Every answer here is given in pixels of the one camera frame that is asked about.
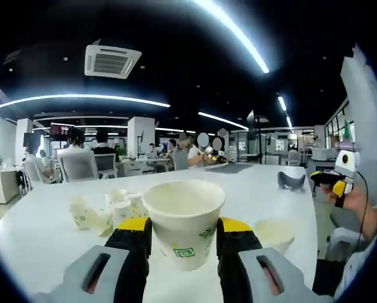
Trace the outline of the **person's right hand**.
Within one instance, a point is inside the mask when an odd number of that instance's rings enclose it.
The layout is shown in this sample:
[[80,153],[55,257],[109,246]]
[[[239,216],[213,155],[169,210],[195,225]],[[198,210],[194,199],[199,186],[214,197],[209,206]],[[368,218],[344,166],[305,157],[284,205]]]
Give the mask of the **person's right hand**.
[[[328,185],[322,186],[322,191],[327,195],[329,202],[335,203],[338,196],[330,190]],[[367,197],[364,189],[360,187],[358,184],[354,184],[353,190],[344,196],[344,203],[343,207],[345,209],[353,211],[358,219],[362,219],[365,207],[367,203]]]

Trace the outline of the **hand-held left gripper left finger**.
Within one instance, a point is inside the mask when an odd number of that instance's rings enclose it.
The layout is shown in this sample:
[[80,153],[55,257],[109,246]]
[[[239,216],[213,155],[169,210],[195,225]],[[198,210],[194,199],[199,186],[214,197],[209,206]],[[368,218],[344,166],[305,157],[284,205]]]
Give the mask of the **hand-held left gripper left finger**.
[[142,302],[149,275],[152,224],[148,217],[124,221],[104,246],[71,263],[62,282],[34,302]]

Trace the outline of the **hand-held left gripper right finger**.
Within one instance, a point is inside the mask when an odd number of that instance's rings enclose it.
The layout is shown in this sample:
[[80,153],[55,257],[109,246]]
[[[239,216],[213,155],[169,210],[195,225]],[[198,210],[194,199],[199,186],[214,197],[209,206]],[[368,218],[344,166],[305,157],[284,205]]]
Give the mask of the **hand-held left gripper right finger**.
[[221,217],[217,267],[224,302],[333,302],[305,285],[302,272],[274,248],[263,248],[252,228]]

